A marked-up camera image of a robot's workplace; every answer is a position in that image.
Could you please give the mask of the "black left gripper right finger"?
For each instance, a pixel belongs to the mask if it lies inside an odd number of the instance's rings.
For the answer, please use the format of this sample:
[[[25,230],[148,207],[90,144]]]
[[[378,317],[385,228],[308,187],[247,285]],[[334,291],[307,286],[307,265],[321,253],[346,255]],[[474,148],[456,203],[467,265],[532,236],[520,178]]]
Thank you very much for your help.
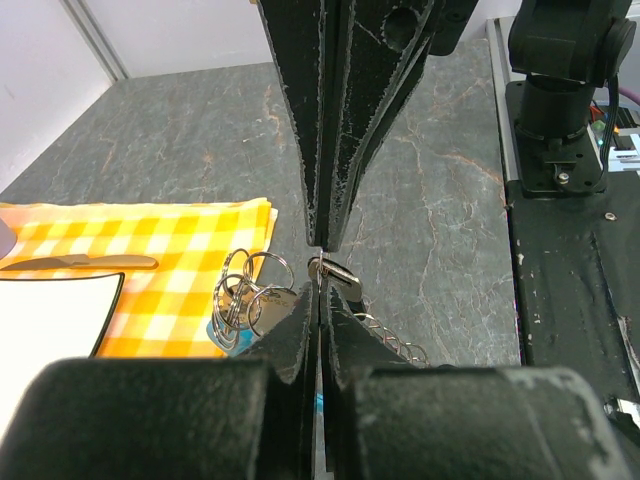
[[[319,290],[327,468],[338,479],[631,479],[635,435],[564,367],[419,368]]]

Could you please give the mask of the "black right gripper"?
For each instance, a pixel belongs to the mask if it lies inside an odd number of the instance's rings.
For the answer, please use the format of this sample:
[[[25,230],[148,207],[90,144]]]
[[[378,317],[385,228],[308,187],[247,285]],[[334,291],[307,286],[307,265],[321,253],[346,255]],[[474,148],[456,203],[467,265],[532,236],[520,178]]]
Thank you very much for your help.
[[[322,249],[337,251],[348,223],[356,177],[385,110],[400,86],[412,52],[428,42],[429,54],[456,48],[477,0],[348,1],[328,111],[328,144],[322,153]]]

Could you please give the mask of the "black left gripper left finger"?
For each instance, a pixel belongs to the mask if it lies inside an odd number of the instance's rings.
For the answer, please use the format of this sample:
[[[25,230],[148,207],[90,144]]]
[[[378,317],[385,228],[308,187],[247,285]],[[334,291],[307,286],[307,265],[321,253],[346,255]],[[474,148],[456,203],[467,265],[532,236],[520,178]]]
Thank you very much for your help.
[[[241,354],[66,359],[27,388],[5,479],[310,479],[319,288]]]

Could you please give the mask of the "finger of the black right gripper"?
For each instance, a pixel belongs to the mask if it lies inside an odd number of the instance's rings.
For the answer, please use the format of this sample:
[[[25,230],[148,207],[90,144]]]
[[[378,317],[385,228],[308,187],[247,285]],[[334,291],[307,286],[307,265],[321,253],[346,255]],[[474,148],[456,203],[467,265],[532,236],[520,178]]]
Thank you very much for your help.
[[[258,3],[298,147],[307,242],[325,248],[318,214],[321,7],[320,1]]]

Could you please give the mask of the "blue key tag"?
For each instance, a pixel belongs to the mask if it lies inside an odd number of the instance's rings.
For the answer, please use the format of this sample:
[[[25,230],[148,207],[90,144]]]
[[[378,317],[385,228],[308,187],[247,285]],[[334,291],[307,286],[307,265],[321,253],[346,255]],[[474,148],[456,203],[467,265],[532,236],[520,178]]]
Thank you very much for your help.
[[[214,321],[207,324],[206,333],[215,346],[231,357],[241,354],[258,339],[251,330],[233,330]]]

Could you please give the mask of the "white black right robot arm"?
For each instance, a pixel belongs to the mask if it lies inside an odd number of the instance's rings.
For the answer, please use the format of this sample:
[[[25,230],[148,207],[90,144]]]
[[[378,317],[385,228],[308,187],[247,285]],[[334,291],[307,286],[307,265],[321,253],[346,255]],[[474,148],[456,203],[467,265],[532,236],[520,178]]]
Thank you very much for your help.
[[[525,1],[512,69],[558,87],[599,87],[628,53],[626,1]],[[298,144],[307,240],[342,245],[365,171],[431,56],[453,52],[472,1],[262,1],[258,10]]]

